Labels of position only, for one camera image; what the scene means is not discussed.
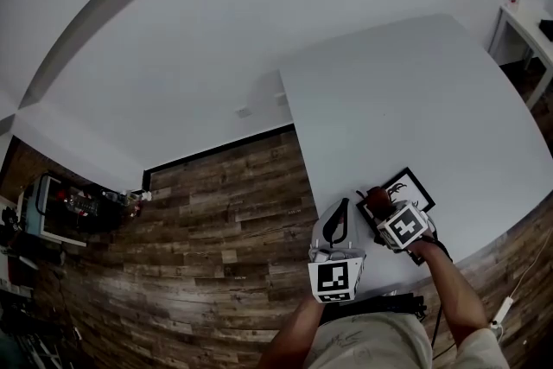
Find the white power strip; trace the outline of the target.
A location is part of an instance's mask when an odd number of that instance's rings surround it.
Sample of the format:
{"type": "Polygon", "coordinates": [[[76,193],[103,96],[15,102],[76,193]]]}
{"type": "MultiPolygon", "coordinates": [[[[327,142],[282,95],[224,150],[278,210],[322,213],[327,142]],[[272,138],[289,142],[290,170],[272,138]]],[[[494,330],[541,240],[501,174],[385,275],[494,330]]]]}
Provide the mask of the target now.
{"type": "Polygon", "coordinates": [[[508,296],[501,303],[498,311],[494,315],[491,321],[491,328],[499,328],[502,325],[502,321],[505,319],[507,313],[509,312],[511,306],[513,305],[513,299],[508,296]]]}

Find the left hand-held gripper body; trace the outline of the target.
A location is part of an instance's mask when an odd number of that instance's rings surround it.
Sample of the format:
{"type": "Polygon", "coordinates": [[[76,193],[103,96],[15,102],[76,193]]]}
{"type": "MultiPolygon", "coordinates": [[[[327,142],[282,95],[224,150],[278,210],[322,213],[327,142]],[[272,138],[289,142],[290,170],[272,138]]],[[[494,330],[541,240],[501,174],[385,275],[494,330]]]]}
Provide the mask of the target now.
{"type": "Polygon", "coordinates": [[[312,248],[309,251],[308,274],[315,300],[322,304],[353,301],[365,258],[365,252],[359,249],[312,248]]]}

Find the black cart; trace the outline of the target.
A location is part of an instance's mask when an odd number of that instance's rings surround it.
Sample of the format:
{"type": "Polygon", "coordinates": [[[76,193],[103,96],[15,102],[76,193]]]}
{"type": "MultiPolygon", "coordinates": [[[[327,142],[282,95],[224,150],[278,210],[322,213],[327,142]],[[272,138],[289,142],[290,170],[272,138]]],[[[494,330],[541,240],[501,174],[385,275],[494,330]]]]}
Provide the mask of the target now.
{"type": "Polygon", "coordinates": [[[76,215],[76,229],[79,232],[109,232],[121,224],[125,209],[129,204],[128,198],[125,195],[118,193],[120,194],[120,202],[114,203],[107,200],[102,195],[104,190],[111,191],[109,189],[93,185],[87,186],[84,189],[75,187],[65,189],[63,199],[68,194],[88,194],[99,202],[99,211],[97,216],[79,216],[74,213],[76,215]]]}

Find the black framed picture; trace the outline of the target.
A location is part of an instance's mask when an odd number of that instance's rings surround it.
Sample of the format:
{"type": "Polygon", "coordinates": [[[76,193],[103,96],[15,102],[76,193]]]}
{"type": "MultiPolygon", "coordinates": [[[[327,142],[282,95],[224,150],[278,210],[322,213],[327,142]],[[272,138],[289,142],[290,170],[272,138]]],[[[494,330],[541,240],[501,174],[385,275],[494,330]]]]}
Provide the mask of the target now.
{"type": "MultiPolygon", "coordinates": [[[[384,188],[387,191],[388,195],[391,198],[392,204],[396,204],[399,201],[412,201],[420,210],[423,210],[426,214],[428,214],[428,210],[435,206],[435,203],[430,197],[429,193],[423,187],[421,182],[416,178],[416,176],[412,173],[412,171],[408,168],[401,170],[388,182],[381,186],[381,188],[384,188]]],[[[364,203],[364,198],[367,196],[367,192],[369,190],[367,190],[366,192],[358,192],[360,202],[357,204],[357,208],[359,209],[362,217],[365,219],[368,226],[370,227],[373,234],[374,242],[378,245],[387,247],[384,240],[377,232],[376,219],[372,217],[372,214],[367,210],[367,207],[364,203]]],[[[435,228],[433,232],[428,229],[423,234],[421,239],[424,241],[436,242],[438,240],[437,229],[435,228]]],[[[406,251],[403,252],[407,253],[410,256],[410,259],[415,264],[421,265],[424,263],[424,260],[422,258],[418,257],[415,253],[409,251],[408,248],[406,251]]]]}

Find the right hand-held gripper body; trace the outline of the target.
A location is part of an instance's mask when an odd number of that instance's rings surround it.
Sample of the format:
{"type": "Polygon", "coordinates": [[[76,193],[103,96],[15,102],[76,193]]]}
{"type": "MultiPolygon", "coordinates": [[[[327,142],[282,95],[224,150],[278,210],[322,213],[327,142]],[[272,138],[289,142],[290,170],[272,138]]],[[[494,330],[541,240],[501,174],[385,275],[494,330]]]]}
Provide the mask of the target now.
{"type": "Polygon", "coordinates": [[[435,230],[431,218],[412,201],[399,201],[392,207],[392,214],[385,219],[376,219],[376,223],[378,234],[395,253],[406,251],[428,229],[435,230]]]}

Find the person's right forearm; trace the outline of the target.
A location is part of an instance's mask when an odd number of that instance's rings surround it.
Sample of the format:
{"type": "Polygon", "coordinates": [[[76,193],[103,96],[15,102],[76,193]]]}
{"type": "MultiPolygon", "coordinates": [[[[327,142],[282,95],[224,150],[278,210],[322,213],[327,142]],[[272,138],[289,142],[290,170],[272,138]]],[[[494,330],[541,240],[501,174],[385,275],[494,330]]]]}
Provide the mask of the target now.
{"type": "Polygon", "coordinates": [[[486,312],[479,296],[436,243],[422,239],[408,246],[429,267],[442,311],[456,346],[472,333],[488,326],[486,312]]]}

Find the large white table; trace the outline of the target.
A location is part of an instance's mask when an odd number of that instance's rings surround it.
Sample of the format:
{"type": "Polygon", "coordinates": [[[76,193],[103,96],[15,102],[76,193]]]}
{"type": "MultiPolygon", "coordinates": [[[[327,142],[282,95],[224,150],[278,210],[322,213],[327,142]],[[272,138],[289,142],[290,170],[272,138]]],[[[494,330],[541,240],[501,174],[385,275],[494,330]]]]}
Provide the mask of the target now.
{"type": "Polygon", "coordinates": [[[333,38],[280,74],[319,213],[410,169],[459,261],[553,191],[553,156],[527,106],[452,16],[333,38]]]}

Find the person's left forearm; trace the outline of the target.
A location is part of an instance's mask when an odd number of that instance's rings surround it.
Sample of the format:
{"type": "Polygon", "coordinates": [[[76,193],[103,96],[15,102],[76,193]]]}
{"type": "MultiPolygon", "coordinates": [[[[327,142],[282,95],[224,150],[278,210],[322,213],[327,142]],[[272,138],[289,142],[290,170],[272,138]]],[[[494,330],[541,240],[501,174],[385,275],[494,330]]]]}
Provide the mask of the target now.
{"type": "Polygon", "coordinates": [[[256,369],[302,369],[312,347],[324,305],[302,299],[257,363],[256,369]]]}

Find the person's beige shirt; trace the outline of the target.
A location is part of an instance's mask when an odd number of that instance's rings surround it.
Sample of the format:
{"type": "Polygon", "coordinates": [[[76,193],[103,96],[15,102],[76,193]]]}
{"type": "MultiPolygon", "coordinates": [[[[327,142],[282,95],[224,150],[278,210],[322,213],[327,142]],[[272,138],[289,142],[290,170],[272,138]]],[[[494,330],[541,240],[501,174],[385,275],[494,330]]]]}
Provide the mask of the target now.
{"type": "MultiPolygon", "coordinates": [[[[305,369],[433,369],[429,337],[414,315],[354,315],[320,326],[305,369]]],[[[483,328],[457,350],[453,369],[510,369],[494,333],[483,328]]]]}

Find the small white side table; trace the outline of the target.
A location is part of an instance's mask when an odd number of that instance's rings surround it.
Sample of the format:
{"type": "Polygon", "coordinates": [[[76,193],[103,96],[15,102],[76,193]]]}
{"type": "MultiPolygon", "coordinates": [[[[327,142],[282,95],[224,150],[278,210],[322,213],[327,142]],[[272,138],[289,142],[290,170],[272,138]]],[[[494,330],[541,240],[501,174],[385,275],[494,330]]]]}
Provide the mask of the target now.
{"type": "Polygon", "coordinates": [[[529,50],[542,62],[545,72],[530,97],[525,101],[529,110],[537,104],[553,80],[553,41],[539,28],[542,20],[552,20],[553,16],[545,10],[533,10],[519,7],[512,12],[505,6],[499,8],[499,19],[490,42],[488,53],[496,61],[500,43],[508,27],[512,28],[526,43],[529,50]]]}

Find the clear water jug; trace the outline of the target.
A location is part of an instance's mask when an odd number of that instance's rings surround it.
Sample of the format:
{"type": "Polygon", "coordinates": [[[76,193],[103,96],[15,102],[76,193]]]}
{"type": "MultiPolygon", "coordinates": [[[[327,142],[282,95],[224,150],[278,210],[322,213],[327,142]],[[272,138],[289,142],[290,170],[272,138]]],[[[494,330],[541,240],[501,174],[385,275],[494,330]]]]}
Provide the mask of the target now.
{"type": "Polygon", "coordinates": [[[63,201],[68,211],[79,216],[98,215],[99,202],[88,194],[68,194],[63,201]]]}

